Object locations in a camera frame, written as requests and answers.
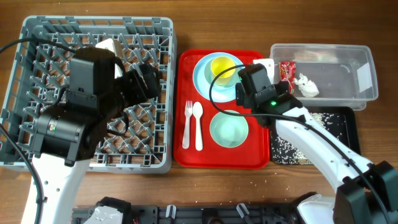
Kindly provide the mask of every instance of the yellow cup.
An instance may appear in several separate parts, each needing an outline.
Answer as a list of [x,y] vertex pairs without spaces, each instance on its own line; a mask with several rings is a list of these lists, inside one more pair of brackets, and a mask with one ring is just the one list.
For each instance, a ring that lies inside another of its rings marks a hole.
[[[210,65],[212,79],[214,80],[214,78],[216,78],[216,76],[220,74],[222,71],[226,70],[227,68],[231,68],[233,66],[235,66],[235,62],[229,57],[220,56],[214,58],[213,61],[211,61]],[[234,73],[235,73],[235,68],[222,74],[222,76],[217,78],[216,84],[220,86],[226,85],[230,81]]]

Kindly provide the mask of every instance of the dish rack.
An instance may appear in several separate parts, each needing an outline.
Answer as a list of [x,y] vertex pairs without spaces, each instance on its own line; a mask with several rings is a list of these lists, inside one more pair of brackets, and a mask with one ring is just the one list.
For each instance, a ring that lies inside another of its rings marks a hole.
[[[172,162],[172,124],[177,38],[165,17],[30,16],[20,39],[36,36],[78,49],[112,38],[121,42],[127,70],[150,63],[159,69],[162,93],[126,109],[129,124],[113,119],[108,129],[126,136],[106,136],[98,144],[90,171],[165,173]],[[68,85],[73,54],[48,44],[27,42],[17,52],[0,115],[0,123],[32,159],[33,123]],[[0,166],[27,170],[11,145],[0,138]]]

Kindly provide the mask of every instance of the white fork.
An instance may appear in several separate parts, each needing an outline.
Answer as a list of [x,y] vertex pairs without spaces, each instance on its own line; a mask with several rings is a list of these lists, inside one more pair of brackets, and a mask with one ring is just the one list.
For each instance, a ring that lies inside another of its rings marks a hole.
[[184,129],[184,136],[182,138],[182,147],[184,149],[188,149],[189,147],[189,123],[190,118],[192,116],[192,101],[187,101],[185,103],[185,129]]

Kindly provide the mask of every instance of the wooden surface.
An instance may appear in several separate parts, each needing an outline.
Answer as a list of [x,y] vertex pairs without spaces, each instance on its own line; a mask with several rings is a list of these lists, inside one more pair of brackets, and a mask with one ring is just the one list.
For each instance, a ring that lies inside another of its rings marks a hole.
[[[164,16],[174,22],[178,53],[188,49],[257,50],[275,43],[367,45],[373,53],[379,98],[356,113],[363,155],[398,167],[397,1],[120,1],[0,0],[0,45],[17,39],[30,15]],[[16,48],[0,55],[0,105]],[[30,175],[0,168],[0,223],[19,223]],[[313,166],[261,170],[187,169],[173,163],[165,175],[88,173],[76,205],[104,196],[160,206],[284,202],[309,191],[333,195]]]

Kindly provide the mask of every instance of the spoon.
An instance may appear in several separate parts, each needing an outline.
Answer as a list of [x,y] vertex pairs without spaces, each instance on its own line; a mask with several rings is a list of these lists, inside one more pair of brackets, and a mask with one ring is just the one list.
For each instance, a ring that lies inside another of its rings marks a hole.
[[203,141],[201,139],[201,128],[200,128],[200,117],[203,114],[203,107],[199,102],[193,104],[193,116],[197,121],[197,133],[195,138],[195,147],[197,151],[201,151],[203,149]]

